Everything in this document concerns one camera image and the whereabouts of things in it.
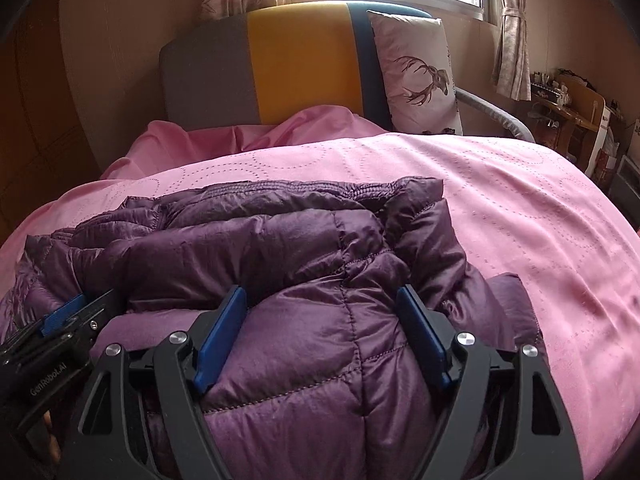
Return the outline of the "person's left hand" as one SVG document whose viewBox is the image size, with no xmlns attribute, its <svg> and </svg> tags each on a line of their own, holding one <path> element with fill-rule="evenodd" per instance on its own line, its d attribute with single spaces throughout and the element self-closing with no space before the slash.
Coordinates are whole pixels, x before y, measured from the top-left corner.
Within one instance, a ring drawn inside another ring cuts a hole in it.
<svg viewBox="0 0 640 480">
<path fill-rule="evenodd" d="M 58 445 L 58 439 L 55 437 L 52 429 L 52 419 L 49 411 L 46 411 L 42 416 L 42 422 L 44 428 L 47 429 L 48 434 L 48 453 L 52 463 L 58 465 L 61 460 L 61 448 Z"/>
</svg>

